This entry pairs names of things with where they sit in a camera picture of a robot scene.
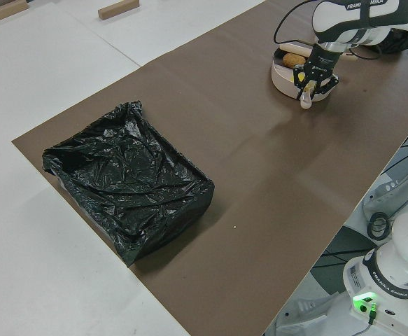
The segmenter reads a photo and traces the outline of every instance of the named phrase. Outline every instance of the brown paper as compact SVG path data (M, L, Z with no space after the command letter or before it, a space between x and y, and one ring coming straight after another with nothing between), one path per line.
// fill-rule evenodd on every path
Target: brown paper
M408 135L408 51L340 62L340 84L308 111L276 90L272 33L293 5L266 1L14 141L42 172L44 148L142 101L216 185L198 224L131 267L192 336L261 335ZM279 38L304 38L310 15Z

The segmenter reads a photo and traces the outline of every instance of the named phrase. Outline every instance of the black plastic bag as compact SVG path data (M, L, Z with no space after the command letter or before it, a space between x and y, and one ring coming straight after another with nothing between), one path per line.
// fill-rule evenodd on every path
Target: black plastic bag
M214 184L142 118L119 105L43 153L79 207L106 232L127 266L164 246L208 208Z

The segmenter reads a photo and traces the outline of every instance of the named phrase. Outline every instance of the brown food item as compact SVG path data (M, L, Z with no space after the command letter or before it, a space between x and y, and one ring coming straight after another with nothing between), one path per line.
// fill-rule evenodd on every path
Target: brown food item
M288 53L283 56L283 65L287 68L293 69L297 64L304 64L306 59L303 56Z

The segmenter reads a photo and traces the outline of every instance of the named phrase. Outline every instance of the wooden plank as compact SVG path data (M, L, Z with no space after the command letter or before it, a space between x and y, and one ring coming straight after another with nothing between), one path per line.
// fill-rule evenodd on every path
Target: wooden plank
M0 20L28 9L26 0L15 0L0 6Z
M107 20L116 15L127 12L128 10L130 11L131 9L137 8L139 6L140 6L139 0L123 0L113 5L99 9L98 16L102 20Z

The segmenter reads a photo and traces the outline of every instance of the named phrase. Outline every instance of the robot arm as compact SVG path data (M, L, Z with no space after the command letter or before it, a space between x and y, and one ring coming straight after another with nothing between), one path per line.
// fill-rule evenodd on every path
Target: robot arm
M349 48L378 44L391 28L408 30L408 0L325 0L312 21L318 42L307 62L294 68L298 99L331 90L339 82L332 70Z

